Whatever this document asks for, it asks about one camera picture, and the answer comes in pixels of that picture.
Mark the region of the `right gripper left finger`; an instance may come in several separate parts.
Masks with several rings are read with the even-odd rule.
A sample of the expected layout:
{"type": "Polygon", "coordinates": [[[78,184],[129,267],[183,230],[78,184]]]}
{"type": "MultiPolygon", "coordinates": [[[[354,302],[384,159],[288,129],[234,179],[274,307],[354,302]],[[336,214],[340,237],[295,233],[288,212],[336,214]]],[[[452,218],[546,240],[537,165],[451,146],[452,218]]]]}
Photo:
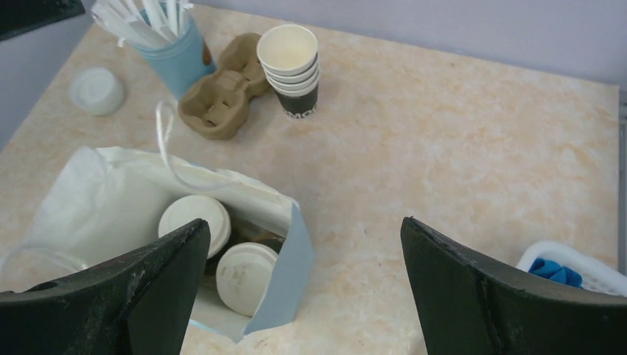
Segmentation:
{"type": "Polygon", "coordinates": [[[201,219],[86,270],[1,293],[3,354],[178,354],[211,235],[201,219]]]}

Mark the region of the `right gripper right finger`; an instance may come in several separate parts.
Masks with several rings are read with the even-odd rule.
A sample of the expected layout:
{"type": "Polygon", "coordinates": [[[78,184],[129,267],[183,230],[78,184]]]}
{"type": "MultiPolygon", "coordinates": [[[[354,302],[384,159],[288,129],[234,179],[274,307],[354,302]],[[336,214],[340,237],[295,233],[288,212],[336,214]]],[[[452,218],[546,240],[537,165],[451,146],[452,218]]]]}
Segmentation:
{"type": "Polygon", "coordinates": [[[625,297],[521,271],[413,217],[400,238],[429,354],[626,352],[625,297]]]}

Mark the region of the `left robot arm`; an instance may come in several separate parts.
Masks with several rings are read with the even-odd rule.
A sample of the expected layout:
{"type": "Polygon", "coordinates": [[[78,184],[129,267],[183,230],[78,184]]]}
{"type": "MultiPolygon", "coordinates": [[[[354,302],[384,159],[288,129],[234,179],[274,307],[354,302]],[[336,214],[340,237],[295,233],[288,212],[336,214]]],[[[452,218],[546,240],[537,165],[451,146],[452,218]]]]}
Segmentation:
{"type": "Polygon", "coordinates": [[[85,12],[81,0],[1,0],[1,41],[85,12]]]}

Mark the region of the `blue and white paper bag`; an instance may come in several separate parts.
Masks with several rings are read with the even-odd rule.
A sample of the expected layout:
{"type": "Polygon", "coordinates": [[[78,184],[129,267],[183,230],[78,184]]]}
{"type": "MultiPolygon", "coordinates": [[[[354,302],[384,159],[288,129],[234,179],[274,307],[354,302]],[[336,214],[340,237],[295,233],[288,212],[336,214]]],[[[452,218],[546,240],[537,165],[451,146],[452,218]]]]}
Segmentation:
{"type": "Polygon", "coordinates": [[[216,280],[200,284],[190,322],[240,341],[294,320],[314,262],[299,204],[291,197],[225,169],[207,169],[168,153],[174,106],[155,111],[159,150],[78,149],[33,218],[24,242],[1,258],[1,289],[24,291],[83,271],[156,241],[195,218],[209,223],[213,257],[228,242],[231,219],[285,237],[259,308],[252,317],[220,299],[216,280]]]}

